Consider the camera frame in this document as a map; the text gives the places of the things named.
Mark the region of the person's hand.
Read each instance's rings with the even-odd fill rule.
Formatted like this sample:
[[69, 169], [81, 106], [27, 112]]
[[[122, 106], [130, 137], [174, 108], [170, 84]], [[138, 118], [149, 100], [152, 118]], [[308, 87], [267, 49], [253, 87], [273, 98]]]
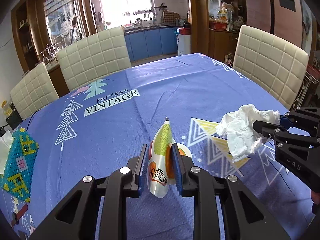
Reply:
[[320, 193], [311, 191], [311, 199], [313, 201], [312, 213], [316, 215], [320, 205]]

